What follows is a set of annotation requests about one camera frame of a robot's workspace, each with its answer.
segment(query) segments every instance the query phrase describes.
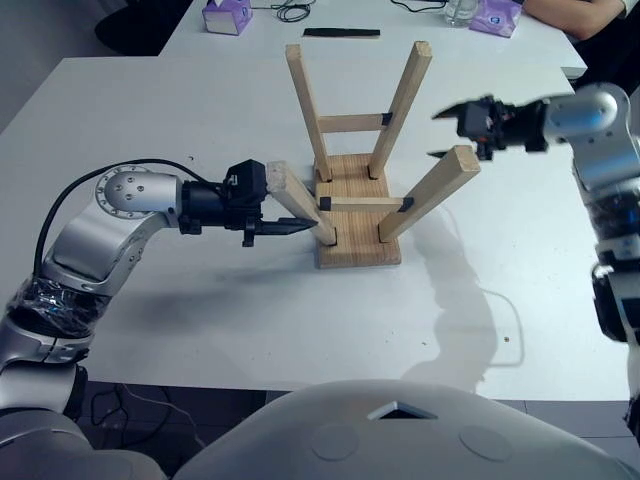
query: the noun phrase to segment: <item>tissue box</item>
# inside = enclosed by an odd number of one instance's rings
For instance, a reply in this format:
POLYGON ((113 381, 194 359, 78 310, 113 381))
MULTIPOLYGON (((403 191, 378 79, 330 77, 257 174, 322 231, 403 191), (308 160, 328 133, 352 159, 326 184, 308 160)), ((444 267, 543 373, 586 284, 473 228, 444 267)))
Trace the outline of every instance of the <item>tissue box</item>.
POLYGON ((240 35, 253 11, 249 0, 209 0, 202 16, 209 32, 240 35))

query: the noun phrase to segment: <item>gray floor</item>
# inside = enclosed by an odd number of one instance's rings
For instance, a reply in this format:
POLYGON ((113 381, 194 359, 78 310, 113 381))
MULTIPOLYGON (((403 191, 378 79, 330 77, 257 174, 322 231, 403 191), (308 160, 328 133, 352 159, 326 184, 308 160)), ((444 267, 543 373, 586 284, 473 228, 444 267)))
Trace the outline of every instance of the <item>gray floor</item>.
MULTIPOLYGON (((130 386, 133 393, 165 401, 160 387, 130 386)), ((240 423, 244 418, 286 392, 260 392, 218 390, 201 388, 166 389, 171 402, 191 414, 197 425, 197 433, 205 443, 211 443, 240 423)), ((124 443, 144 439, 162 422, 167 407, 134 399, 126 391, 121 392, 125 416, 117 410, 118 399, 114 385, 89 382, 83 406, 83 416, 78 423, 96 448, 118 448, 124 443), (94 398, 94 420, 100 420, 112 412, 101 425, 91 423, 91 399, 94 398)), ((503 402, 512 408, 533 415, 597 445, 627 464, 640 470, 640 447, 627 430, 622 417, 626 402, 503 402)), ((171 411, 162 430, 152 439, 129 447, 155 458, 165 472, 175 470, 198 452, 193 438, 194 429, 188 418, 171 411)))

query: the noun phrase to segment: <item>black chair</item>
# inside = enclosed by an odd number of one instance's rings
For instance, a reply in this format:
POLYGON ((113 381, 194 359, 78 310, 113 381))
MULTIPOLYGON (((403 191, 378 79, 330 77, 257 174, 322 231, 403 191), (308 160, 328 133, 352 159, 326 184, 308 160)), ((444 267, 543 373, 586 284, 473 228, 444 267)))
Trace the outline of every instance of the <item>black chair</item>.
POLYGON ((192 0, 127 0, 127 6, 102 19, 94 31, 111 50, 127 56, 155 56, 192 0))
POLYGON ((640 85, 640 4, 625 19, 615 19, 576 50, 587 71, 575 82, 581 87, 594 82, 615 83, 631 96, 640 85))

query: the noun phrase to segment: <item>black cable on table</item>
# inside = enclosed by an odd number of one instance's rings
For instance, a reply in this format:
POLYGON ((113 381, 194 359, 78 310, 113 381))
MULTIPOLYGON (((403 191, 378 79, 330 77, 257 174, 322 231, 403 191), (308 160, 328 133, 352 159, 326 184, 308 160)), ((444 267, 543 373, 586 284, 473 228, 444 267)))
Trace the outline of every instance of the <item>black cable on table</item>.
POLYGON ((398 0, 389 0, 389 1, 391 3, 393 3, 394 5, 399 5, 400 7, 406 8, 411 13, 421 13, 421 12, 426 12, 426 11, 429 11, 429 10, 440 10, 441 8, 444 8, 444 6, 447 4, 447 0, 422 0, 422 1, 430 2, 430 3, 431 2, 440 3, 441 5, 432 6, 432 7, 411 8, 406 3, 399 2, 398 0))
POLYGON ((253 7, 254 10, 275 10, 278 20, 284 23, 295 23, 304 20, 311 14, 311 5, 316 0, 293 3, 296 0, 285 0, 269 7, 253 7))

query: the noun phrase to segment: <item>black cable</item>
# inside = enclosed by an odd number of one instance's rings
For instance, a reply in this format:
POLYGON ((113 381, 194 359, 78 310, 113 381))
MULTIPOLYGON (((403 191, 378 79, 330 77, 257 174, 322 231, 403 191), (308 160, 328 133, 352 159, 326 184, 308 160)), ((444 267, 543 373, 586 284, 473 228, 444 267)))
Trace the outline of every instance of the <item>black cable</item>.
MULTIPOLYGON (((167 403, 173 403, 171 401, 171 396, 169 395, 169 390, 167 389, 167 387, 158 387, 160 388, 160 390, 162 391, 162 393, 164 393, 164 396, 167 400, 167 403)), ((162 420, 160 421, 160 423, 156 426, 156 428, 154 428, 151 432, 149 432, 147 435, 145 435, 142 438, 139 438, 137 440, 134 440, 133 442, 125 442, 124 441, 124 434, 125 434, 125 429, 123 428, 122 430, 122 442, 120 444, 119 448, 129 448, 133 445, 139 445, 140 443, 144 443, 147 442, 149 440, 151 440, 153 437, 155 437, 158 433, 160 433, 160 431, 164 428, 164 426, 167 424, 167 421, 169 420, 169 417, 171 416, 171 410, 173 410, 170 406, 167 406, 167 410, 165 411, 164 417, 162 418, 162 420)))
POLYGON ((47 213, 47 217, 45 218, 44 223, 42 224, 42 228, 40 229, 40 234, 38 235, 38 242, 36 243, 36 251, 35 251, 34 258, 33 258, 33 279, 34 280, 37 279, 38 277, 40 277, 40 272, 42 270, 42 254, 44 252, 44 244, 45 244, 45 242, 47 240, 47 234, 49 233, 49 229, 51 228, 51 224, 53 223, 53 219, 56 216, 56 213, 58 213, 58 210, 60 209, 60 206, 62 205, 62 202, 64 202, 64 200, 69 196, 69 194, 73 190, 75 190, 78 186, 80 186, 81 184, 86 182, 87 180, 91 180, 92 178, 95 178, 98 175, 102 175, 103 173, 111 170, 112 168, 119 167, 119 166, 122 166, 122 165, 140 165, 140 164, 144 164, 144 163, 153 163, 153 164, 158 164, 158 165, 169 165, 169 166, 174 167, 174 168, 176 168, 178 170, 182 170, 186 174, 191 175, 197 181, 210 186, 211 188, 214 189, 214 191, 218 195, 220 195, 220 191, 218 190, 219 184, 213 184, 211 182, 208 182, 206 179, 204 179, 203 177, 201 177, 197 173, 193 172, 189 168, 185 167, 184 165, 181 165, 181 164, 176 163, 176 162, 172 162, 170 160, 162 160, 162 159, 157 159, 157 158, 142 158, 142 159, 138 159, 138 160, 129 160, 127 162, 113 163, 111 165, 107 165, 106 167, 98 168, 97 170, 89 172, 86 175, 83 175, 82 177, 80 177, 77 180, 75 180, 74 182, 72 182, 70 185, 68 185, 62 191, 62 193, 60 193, 60 195, 58 195, 58 198, 56 198, 55 202, 53 202, 53 205, 49 209, 49 213, 47 213))
POLYGON ((276 11, 276 17, 278 20, 284 23, 295 23, 304 20, 311 14, 311 5, 316 3, 316 0, 308 0, 304 3, 293 3, 294 0, 285 0, 281 4, 273 4, 267 7, 270 10, 276 11))
POLYGON ((105 420, 107 420, 107 418, 111 417, 112 415, 115 415, 116 413, 118 413, 120 411, 120 409, 122 408, 122 403, 120 403, 120 405, 118 405, 117 408, 115 408, 115 409, 111 410, 110 412, 106 413, 99 420, 95 419, 95 410, 96 410, 95 402, 96 402, 96 399, 98 397, 104 397, 104 396, 112 395, 112 394, 115 394, 115 393, 116 393, 116 387, 114 386, 110 390, 105 390, 103 392, 95 393, 93 395, 93 397, 91 397, 91 403, 90 403, 91 425, 93 425, 94 427, 99 427, 100 425, 102 425, 105 422, 105 420))
POLYGON ((426 2, 441 3, 442 5, 438 5, 438 6, 435 6, 435 7, 411 8, 406 3, 399 2, 398 0, 389 0, 389 1, 391 3, 393 3, 394 5, 399 5, 401 7, 406 8, 411 13, 426 12, 428 10, 440 10, 441 8, 444 8, 444 6, 447 4, 447 0, 422 0, 422 1, 426 1, 426 2))
POLYGON ((120 411, 124 414, 124 423, 122 424, 122 430, 120 430, 120 445, 124 444, 124 435, 127 431, 127 427, 129 426, 129 412, 124 408, 124 400, 122 399, 122 386, 117 384, 115 386, 116 397, 118 397, 118 402, 120 403, 120 411))

